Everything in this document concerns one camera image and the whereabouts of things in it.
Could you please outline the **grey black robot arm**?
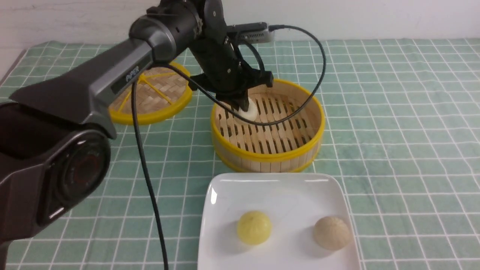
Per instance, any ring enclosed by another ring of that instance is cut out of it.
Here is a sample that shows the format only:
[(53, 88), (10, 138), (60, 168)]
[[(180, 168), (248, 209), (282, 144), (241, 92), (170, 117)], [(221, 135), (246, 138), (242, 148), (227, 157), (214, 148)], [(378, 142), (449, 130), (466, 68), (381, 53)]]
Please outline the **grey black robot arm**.
[(101, 184), (116, 130), (109, 107), (140, 74), (165, 67), (186, 49), (199, 66), (188, 86), (235, 109), (252, 111), (248, 90), (272, 87), (262, 64), (239, 52), (241, 31), (266, 23), (227, 26), (219, 0), (162, 0), (135, 20), (129, 37), (43, 82), (21, 87), (1, 103), (1, 263), (11, 242), (39, 232)]

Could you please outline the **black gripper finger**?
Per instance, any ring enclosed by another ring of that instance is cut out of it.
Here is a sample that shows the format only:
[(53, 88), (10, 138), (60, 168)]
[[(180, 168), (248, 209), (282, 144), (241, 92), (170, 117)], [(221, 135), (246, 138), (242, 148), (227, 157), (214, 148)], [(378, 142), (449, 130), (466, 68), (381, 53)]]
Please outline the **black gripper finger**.
[(223, 102), (231, 107), (231, 110), (238, 111), (238, 101), (235, 99), (223, 99)]
[(250, 100), (248, 96), (239, 97), (237, 99), (238, 111), (248, 111), (250, 106)]

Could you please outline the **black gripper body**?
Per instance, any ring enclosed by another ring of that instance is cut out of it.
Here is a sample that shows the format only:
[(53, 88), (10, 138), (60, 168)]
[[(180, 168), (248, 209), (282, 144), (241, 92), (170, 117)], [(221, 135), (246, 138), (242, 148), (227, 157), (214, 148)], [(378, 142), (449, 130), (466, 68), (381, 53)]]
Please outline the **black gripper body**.
[[(251, 67), (243, 58), (238, 46), (245, 45), (252, 50), (259, 69)], [(199, 63), (202, 73), (191, 76), (191, 90), (203, 88), (216, 94), (217, 99), (235, 99), (247, 96), (248, 90), (260, 85), (273, 86), (272, 72), (264, 68), (259, 53), (252, 44), (231, 40), (226, 36), (221, 43), (211, 38), (201, 38), (189, 46)]]

